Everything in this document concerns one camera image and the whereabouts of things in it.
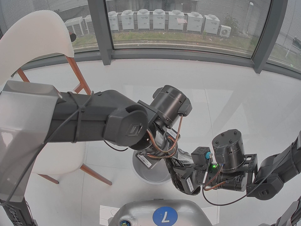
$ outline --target air conditioning unit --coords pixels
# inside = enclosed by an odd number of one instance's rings
[[[221,25],[221,31],[219,33],[220,36],[229,37],[231,32],[231,27]]]
[[[137,12],[138,29],[150,29],[150,11],[140,9]]]
[[[115,11],[108,12],[110,29],[112,31],[119,30],[118,13]]]
[[[165,12],[162,9],[153,11],[153,29],[165,29]]]
[[[121,14],[122,29],[134,29],[134,12],[125,10]]]
[[[219,28],[219,19],[212,14],[205,15],[205,18],[206,22],[204,31],[206,31],[206,33],[213,33],[216,35]]]
[[[187,31],[201,32],[203,16],[197,12],[187,13]]]
[[[84,21],[83,21],[82,17],[76,17],[76,18],[69,19],[65,22],[65,25],[66,25],[67,29],[70,32],[75,33],[76,36],[84,35],[83,28],[85,27],[85,25],[84,25]]]
[[[168,12],[168,29],[183,30],[184,13],[180,10],[172,10]]]
[[[86,22],[86,26],[87,26],[87,29],[88,29],[88,33],[89,34],[95,33],[94,32],[94,27],[93,27],[93,24],[92,24],[91,15],[88,15],[87,17],[85,17],[85,22]]]

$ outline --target chair backrest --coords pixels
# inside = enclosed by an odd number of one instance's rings
[[[0,85],[22,65],[53,53],[74,57],[69,32],[60,16],[41,10],[22,17],[0,39]]]

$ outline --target chair seat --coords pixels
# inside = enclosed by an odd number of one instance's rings
[[[32,173],[62,175],[79,169],[84,163],[86,142],[47,143],[39,153]]]

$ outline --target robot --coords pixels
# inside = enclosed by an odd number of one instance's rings
[[[82,95],[58,92],[51,85],[7,81],[0,93],[0,134],[10,134],[10,141],[0,137],[0,205],[14,225],[37,225],[29,213],[24,193],[35,158],[48,142],[108,141],[137,151],[141,166],[147,168],[165,160],[178,190],[189,195],[202,191],[207,202],[218,206],[244,197],[269,200],[285,182],[300,173],[301,133],[283,152],[263,160],[259,168],[257,154],[244,153],[241,132],[237,129],[213,139],[216,163],[209,147],[198,147],[191,154],[193,163],[183,164],[177,158],[179,132],[183,117],[191,110],[189,98],[170,85],[158,88],[148,105],[140,100],[136,103],[115,90]],[[175,131],[173,126],[179,119]],[[220,205],[205,197],[205,191],[217,189],[246,191],[246,194]],[[301,219],[300,201],[299,198],[293,202],[275,225],[296,224]],[[146,219],[165,226],[183,225],[184,219],[190,225],[200,225],[200,220],[203,226],[211,225],[201,209],[186,200],[144,204],[149,206],[144,211],[146,215],[134,210],[143,206],[143,202],[134,202],[122,207],[110,226],[136,225],[137,222],[127,218],[131,210],[137,214],[130,214],[131,217],[141,218],[139,223],[145,225],[150,223]],[[175,216],[169,219],[169,211],[177,215],[174,223]],[[195,214],[183,214],[183,211]]]

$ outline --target barcode label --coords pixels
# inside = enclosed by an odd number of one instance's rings
[[[177,134],[171,130],[171,129],[167,129],[167,132],[175,139],[177,137]]]
[[[144,156],[141,156],[139,154],[137,154],[137,157],[148,167],[150,168],[151,167],[151,163],[144,157]]]
[[[188,184],[188,187],[190,189],[190,192],[193,192],[194,188],[192,186],[192,182],[191,182],[191,179],[190,178],[187,178],[186,180],[187,184]]]

